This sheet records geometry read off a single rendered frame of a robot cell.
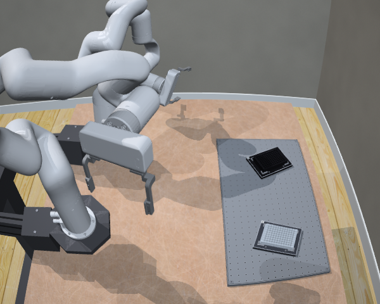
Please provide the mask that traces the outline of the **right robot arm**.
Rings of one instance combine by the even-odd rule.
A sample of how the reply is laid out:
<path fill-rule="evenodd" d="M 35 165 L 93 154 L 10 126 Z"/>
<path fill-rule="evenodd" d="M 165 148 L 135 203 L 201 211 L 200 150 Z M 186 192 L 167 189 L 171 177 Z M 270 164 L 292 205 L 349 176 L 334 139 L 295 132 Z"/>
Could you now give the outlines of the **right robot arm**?
<path fill-rule="evenodd" d="M 126 121 L 139 134 L 160 107 L 160 97 L 142 85 L 149 76 L 147 59 L 131 51 L 109 50 L 72 61 L 33 60 L 24 48 L 0 57 L 0 94 L 6 90 L 16 101 L 70 99 L 98 84 L 103 99 L 116 109 L 109 117 Z M 0 166 L 32 176 L 38 173 L 57 212 L 60 223 L 72 239 L 85 239 L 96 228 L 92 210 L 85 206 L 73 169 L 56 136 L 24 118 L 0 127 Z M 89 216 L 90 215 L 90 216 Z"/>

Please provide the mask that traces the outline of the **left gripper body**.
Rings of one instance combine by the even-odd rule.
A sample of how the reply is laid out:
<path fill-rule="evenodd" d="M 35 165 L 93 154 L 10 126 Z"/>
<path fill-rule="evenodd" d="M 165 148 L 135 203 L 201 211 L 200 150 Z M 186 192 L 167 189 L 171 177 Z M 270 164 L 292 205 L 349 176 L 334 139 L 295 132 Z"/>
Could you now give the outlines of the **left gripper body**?
<path fill-rule="evenodd" d="M 160 105 L 166 106 L 169 104 L 180 73 L 180 71 L 175 69 L 171 69 L 167 72 L 167 76 L 163 79 L 158 88 Z"/>

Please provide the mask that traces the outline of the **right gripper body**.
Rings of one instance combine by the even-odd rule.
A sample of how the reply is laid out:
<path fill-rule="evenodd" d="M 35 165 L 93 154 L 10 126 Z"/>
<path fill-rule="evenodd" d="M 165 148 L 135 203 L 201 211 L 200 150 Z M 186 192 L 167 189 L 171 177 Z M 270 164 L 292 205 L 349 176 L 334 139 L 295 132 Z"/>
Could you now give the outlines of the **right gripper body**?
<path fill-rule="evenodd" d="M 88 121 L 80 130 L 79 139 L 85 154 L 142 174 L 153 162 L 151 139 L 134 133 L 118 117 L 108 117 L 104 124 Z"/>

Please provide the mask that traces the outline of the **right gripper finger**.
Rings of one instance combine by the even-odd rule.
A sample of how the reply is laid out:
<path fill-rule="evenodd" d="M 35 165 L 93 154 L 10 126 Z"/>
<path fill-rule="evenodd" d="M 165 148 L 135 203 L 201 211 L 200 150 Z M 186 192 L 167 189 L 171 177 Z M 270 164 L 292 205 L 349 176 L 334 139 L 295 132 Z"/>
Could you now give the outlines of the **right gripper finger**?
<path fill-rule="evenodd" d="M 82 160 L 82 165 L 83 165 L 85 176 L 86 176 L 85 181 L 87 183 L 88 190 L 90 190 L 91 193 L 95 190 L 95 185 L 94 185 L 92 176 L 90 175 L 90 172 L 89 172 L 88 163 L 89 162 L 94 163 L 96 160 L 100 161 L 99 158 L 95 158 L 95 157 L 89 156 L 87 154 L 85 155 L 85 157 Z"/>
<path fill-rule="evenodd" d="M 145 190 L 146 190 L 146 200 L 144 201 L 144 209 L 146 212 L 146 215 L 150 214 L 152 215 L 155 211 L 154 205 L 153 205 L 153 196 L 151 191 L 151 186 L 153 185 L 155 181 L 155 175 L 147 173 L 147 171 L 142 174 L 133 170 L 130 170 L 130 172 L 141 175 L 142 181 L 145 182 Z"/>

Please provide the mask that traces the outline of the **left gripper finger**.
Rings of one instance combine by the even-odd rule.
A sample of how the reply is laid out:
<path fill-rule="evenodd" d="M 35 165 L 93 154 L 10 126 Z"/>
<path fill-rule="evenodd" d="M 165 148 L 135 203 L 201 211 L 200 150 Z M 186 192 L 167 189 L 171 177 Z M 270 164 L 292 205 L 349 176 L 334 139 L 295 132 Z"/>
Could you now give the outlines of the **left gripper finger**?
<path fill-rule="evenodd" d="M 174 103 L 174 102 L 177 102 L 178 100 L 180 100 L 180 97 L 177 96 L 176 98 L 174 98 L 174 99 L 173 99 L 172 101 L 170 101 L 169 103 L 172 104 L 172 103 Z"/>
<path fill-rule="evenodd" d="M 189 67 L 186 67 L 186 68 L 181 68 L 181 67 L 179 67 L 178 69 L 177 69 L 178 71 L 191 71 L 191 67 L 189 66 Z"/>

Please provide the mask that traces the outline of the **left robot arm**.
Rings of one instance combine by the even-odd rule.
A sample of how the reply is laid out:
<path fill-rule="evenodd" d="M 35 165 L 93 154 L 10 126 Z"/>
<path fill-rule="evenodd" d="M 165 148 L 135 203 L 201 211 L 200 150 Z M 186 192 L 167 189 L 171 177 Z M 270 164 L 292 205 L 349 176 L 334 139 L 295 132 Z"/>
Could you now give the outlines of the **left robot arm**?
<path fill-rule="evenodd" d="M 160 61 L 160 48 L 152 37 L 151 13 L 147 10 L 147 0 L 109 0 L 105 11 L 109 17 L 103 31 L 90 32 L 84 38 L 78 58 L 109 50 L 121 50 L 129 26 L 132 28 L 134 44 L 144 45 L 150 72 Z M 163 77 L 149 73 L 148 78 L 139 86 L 148 86 L 158 93 Z M 105 101 L 97 88 L 92 94 L 94 121 L 101 123 L 116 107 Z"/>

